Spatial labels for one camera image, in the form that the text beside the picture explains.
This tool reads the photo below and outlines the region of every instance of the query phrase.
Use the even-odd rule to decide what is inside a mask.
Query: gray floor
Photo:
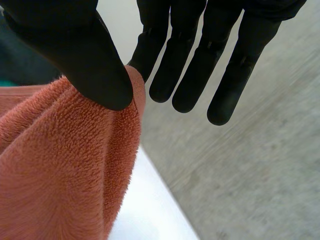
[[[319,240],[320,1],[282,24],[231,121],[213,126],[238,28],[193,111],[147,100],[142,145],[202,240]]]

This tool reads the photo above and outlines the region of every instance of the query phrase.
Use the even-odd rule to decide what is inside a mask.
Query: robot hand
[[[129,76],[98,0],[0,0],[9,27],[46,57],[85,97],[111,110],[133,98]]]
[[[265,46],[283,20],[293,18],[306,0],[137,0],[143,33],[130,65],[145,81],[166,41],[169,11],[172,34],[150,86],[151,98],[163,103],[172,95],[193,46],[204,11],[200,44],[172,99],[181,113],[193,109],[244,9],[238,40],[207,111],[214,125],[227,123]]]

